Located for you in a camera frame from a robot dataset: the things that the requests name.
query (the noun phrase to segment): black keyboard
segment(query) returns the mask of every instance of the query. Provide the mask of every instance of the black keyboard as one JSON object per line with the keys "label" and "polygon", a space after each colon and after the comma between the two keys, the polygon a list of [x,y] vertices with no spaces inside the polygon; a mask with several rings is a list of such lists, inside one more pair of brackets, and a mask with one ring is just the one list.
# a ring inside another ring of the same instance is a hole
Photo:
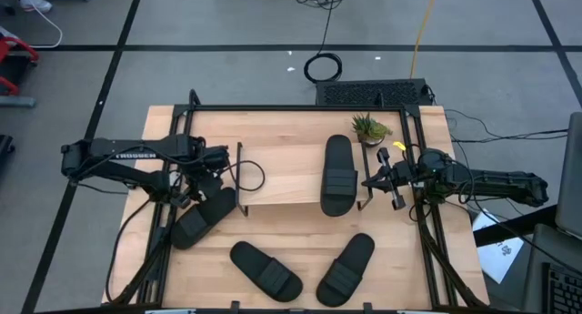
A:
{"label": "black keyboard", "polygon": [[582,279],[566,268],[544,263],[543,307],[548,314],[582,314]]}

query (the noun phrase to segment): wooden table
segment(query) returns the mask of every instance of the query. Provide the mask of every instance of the wooden table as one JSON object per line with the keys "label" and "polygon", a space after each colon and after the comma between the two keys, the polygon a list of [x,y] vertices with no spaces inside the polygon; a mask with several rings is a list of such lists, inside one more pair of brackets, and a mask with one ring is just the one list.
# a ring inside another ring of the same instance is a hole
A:
{"label": "wooden table", "polygon": [[[151,106],[143,138],[165,137],[172,110],[171,106]],[[231,158],[236,158],[239,141],[244,145],[243,157],[250,147],[317,147],[334,134],[346,135],[356,143],[356,135],[350,131],[354,114],[345,111],[200,111],[194,114],[192,135],[205,137],[209,146],[228,145]],[[383,142],[390,150],[391,163],[402,160],[401,151],[392,145],[395,141],[403,141],[398,113],[372,114],[394,131]],[[452,156],[443,108],[421,107],[421,114],[427,146],[442,149]],[[409,125],[414,141],[411,119]],[[370,173],[374,174],[379,167],[376,148],[369,149],[367,155]],[[135,166],[151,171],[161,169],[162,162],[141,160]],[[232,186],[226,176],[225,184]],[[252,187],[251,184],[249,181],[245,187]],[[413,204],[409,187],[400,188],[400,192],[409,206]],[[241,194],[243,200],[251,197]],[[146,193],[142,190],[131,191],[123,220],[145,200]],[[356,233],[364,232],[374,239],[376,250],[356,293],[340,309],[362,309],[364,302],[372,302],[374,309],[430,309],[418,228],[408,217],[408,208],[395,211],[390,200],[389,193],[375,190],[374,199],[363,211],[354,206],[340,218],[324,215],[318,203],[289,205],[278,201],[277,206],[252,206],[248,218],[235,209],[192,248],[171,250],[163,305],[168,308],[229,308],[232,300],[239,300],[243,309],[327,309],[316,299],[316,286],[347,241]],[[153,211],[154,206],[150,205],[137,215],[121,237],[110,282],[113,295],[119,294],[144,260]],[[467,213],[462,208],[444,204],[441,216],[452,265],[475,294],[488,302]],[[289,303],[278,303],[255,287],[228,256],[230,248],[240,240],[261,248],[293,270],[304,283],[301,296]],[[446,303],[442,272],[436,262],[435,268],[441,303]]]}

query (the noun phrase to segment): black slide sandal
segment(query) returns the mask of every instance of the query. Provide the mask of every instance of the black slide sandal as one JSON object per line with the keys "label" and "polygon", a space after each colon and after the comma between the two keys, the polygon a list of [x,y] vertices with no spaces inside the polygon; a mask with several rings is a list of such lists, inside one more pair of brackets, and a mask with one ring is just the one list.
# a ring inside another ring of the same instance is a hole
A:
{"label": "black slide sandal", "polygon": [[331,136],[326,143],[326,159],[321,182],[321,210],[330,217],[347,213],[356,203],[357,171],[352,143],[346,136]]}
{"label": "black slide sandal", "polygon": [[303,290],[303,282],[295,273],[248,242],[237,242],[230,249],[230,259],[247,278],[276,301],[296,299]]}
{"label": "black slide sandal", "polygon": [[356,234],[317,286],[316,296],[328,307],[344,305],[362,280],[367,262],[374,252],[374,240],[364,233]]}
{"label": "black slide sandal", "polygon": [[170,241],[178,249],[187,249],[210,231],[236,207],[235,190],[225,187],[198,205],[192,205],[172,227]]}

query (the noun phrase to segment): succulent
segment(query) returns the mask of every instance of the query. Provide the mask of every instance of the succulent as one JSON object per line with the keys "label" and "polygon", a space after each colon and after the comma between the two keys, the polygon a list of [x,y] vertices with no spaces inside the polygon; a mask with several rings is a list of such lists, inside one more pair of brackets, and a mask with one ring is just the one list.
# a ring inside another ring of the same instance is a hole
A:
{"label": "succulent", "polygon": [[357,114],[354,116],[352,123],[354,132],[361,137],[370,137],[372,139],[381,139],[386,134],[392,135],[392,131],[382,123],[376,122],[374,118],[370,117],[370,113],[366,116]]}

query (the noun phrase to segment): wooden board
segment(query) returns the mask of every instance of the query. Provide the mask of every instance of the wooden board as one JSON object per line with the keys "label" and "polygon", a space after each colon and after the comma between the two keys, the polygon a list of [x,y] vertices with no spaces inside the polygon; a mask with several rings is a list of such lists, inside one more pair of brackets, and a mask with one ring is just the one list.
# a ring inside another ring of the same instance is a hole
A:
{"label": "wooden board", "polygon": [[[169,130],[171,112],[170,106],[150,107],[143,138],[164,137]],[[443,108],[422,107],[421,113],[427,145],[452,155]],[[245,147],[287,147],[325,144],[329,136],[344,134],[356,143],[356,136],[350,131],[354,114],[196,112],[192,133],[204,136],[209,146],[229,145],[231,158],[236,158],[238,141]],[[394,141],[403,141],[398,114],[378,112],[372,116],[394,130],[383,143],[390,150],[390,162],[394,164],[402,159],[401,152],[392,146]],[[410,127],[414,135],[414,126]],[[376,149],[368,150],[371,174],[379,166],[375,153]],[[162,164],[142,160],[136,166],[154,170]],[[232,185],[228,178],[225,182]],[[402,187],[400,191],[410,206],[409,187]],[[142,191],[132,191],[125,205],[124,220],[145,199]],[[317,283],[347,241],[356,233],[364,232],[376,242],[376,251],[356,293],[341,309],[362,309],[363,302],[372,302],[375,309],[429,309],[416,223],[409,219],[408,208],[394,211],[390,200],[389,194],[375,192],[374,200],[364,211],[354,207],[340,218],[329,218],[312,205],[254,206],[249,208],[248,218],[235,209],[194,247],[172,249],[164,306],[228,308],[232,300],[239,300],[245,309],[325,309],[315,297]],[[121,237],[110,284],[114,295],[123,289],[144,259],[153,208],[150,206],[137,215]],[[475,294],[488,302],[467,213],[461,208],[443,205],[441,216],[452,265]],[[240,240],[263,249],[292,269],[304,282],[301,296],[289,303],[277,303],[257,289],[230,262],[228,252]],[[446,302],[442,288],[439,293],[441,302]]]}
{"label": "wooden board", "polygon": [[[257,191],[241,191],[241,205],[318,205],[325,152],[325,144],[243,147],[241,159],[260,163],[266,177],[265,184]],[[352,144],[352,156],[357,171],[356,200],[366,200],[367,188],[361,186],[366,171],[360,144]],[[243,164],[240,170],[243,187],[255,187],[261,183],[263,177],[258,168]]]}

